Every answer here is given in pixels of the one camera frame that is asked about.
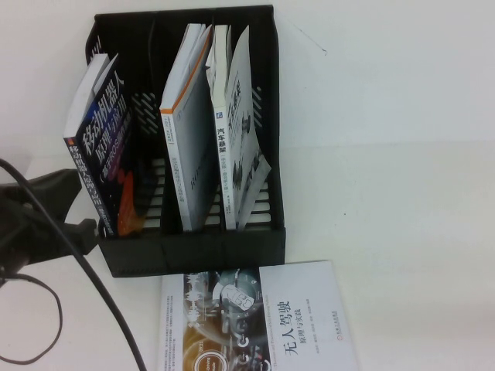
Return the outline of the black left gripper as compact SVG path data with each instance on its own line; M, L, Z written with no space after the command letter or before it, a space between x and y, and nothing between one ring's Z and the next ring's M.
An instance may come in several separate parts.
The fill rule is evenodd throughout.
M97 223L84 219L65 223L82 189L76 169L61 169L30 180L34 194L56 219L58 227L82 255L97 246ZM72 250L19 186L1 186L1 275L16 274L30 264L70 256Z

